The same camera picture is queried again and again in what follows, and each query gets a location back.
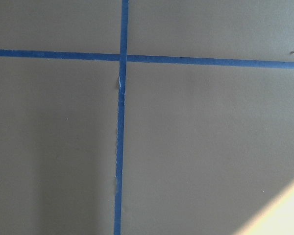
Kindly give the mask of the long vertical blue tape line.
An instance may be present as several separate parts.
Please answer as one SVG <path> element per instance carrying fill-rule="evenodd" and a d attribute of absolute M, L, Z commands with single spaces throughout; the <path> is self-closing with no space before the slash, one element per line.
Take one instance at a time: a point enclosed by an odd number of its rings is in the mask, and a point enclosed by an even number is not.
<path fill-rule="evenodd" d="M 122 1 L 120 59 L 119 59 L 119 93 L 117 120 L 117 148 L 116 148 L 116 192 L 114 213 L 114 234 L 121 234 L 122 221 L 122 187 L 123 187 L 123 141 L 125 117 L 125 90 L 127 69 L 127 38 L 128 38 L 129 1 Z"/>

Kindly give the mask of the long horizontal blue tape line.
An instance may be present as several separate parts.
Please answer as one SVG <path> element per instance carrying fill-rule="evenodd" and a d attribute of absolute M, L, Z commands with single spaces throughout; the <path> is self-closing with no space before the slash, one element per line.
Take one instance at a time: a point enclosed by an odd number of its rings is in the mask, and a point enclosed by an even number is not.
<path fill-rule="evenodd" d="M 0 49 L 0 57 L 120 61 L 118 54 Z M 128 62 L 294 69 L 294 62 L 199 57 L 127 55 Z"/>

